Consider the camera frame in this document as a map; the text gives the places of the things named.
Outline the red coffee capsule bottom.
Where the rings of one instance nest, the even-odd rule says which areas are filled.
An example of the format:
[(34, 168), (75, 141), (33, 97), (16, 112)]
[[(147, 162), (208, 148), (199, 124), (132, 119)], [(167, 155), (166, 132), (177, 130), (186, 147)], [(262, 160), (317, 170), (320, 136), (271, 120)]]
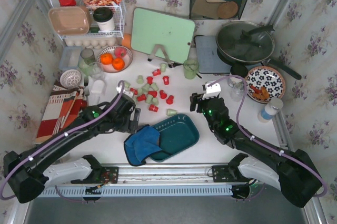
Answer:
[(158, 112), (158, 107), (153, 104), (151, 104), (148, 109), (149, 111)]

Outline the blue cloth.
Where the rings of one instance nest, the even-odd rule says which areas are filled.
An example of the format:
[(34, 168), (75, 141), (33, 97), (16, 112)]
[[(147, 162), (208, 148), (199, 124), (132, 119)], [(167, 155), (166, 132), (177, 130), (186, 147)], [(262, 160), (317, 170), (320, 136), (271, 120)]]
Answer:
[(160, 133), (155, 128), (145, 126), (124, 141), (124, 151), (131, 166), (138, 167), (146, 163), (152, 154), (162, 152), (159, 147)]

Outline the teal plastic storage basket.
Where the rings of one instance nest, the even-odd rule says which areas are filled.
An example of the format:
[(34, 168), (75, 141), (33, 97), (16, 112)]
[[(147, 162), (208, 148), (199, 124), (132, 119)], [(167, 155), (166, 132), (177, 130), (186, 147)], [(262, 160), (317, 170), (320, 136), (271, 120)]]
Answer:
[(186, 114), (176, 114), (152, 126), (159, 133), (160, 152), (150, 158), (155, 162), (163, 162), (194, 146), (200, 134), (191, 118)]

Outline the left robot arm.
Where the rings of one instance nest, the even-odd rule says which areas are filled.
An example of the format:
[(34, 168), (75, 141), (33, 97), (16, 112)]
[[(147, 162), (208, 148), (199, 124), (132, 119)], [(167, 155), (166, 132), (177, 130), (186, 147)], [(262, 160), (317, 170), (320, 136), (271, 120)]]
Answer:
[(119, 93), (111, 102), (86, 107), (65, 129), (45, 142), (20, 154), (3, 158), (5, 183), (20, 203), (37, 198), (52, 180), (46, 170), (76, 146), (109, 132), (134, 134), (141, 110), (128, 95)]

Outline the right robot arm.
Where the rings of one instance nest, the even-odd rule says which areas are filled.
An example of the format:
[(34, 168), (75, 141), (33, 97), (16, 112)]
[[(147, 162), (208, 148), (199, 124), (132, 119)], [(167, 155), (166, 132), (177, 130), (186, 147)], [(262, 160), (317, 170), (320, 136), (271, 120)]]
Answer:
[(327, 185), (305, 151), (284, 150), (251, 134), (229, 117), (229, 109), (219, 95), (192, 93), (190, 110), (203, 114), (221, 144), (241, 152), (239, 160), (231, 161), (234, 177), (264, 182), (300, 208), (311, 198), (326, 194)]

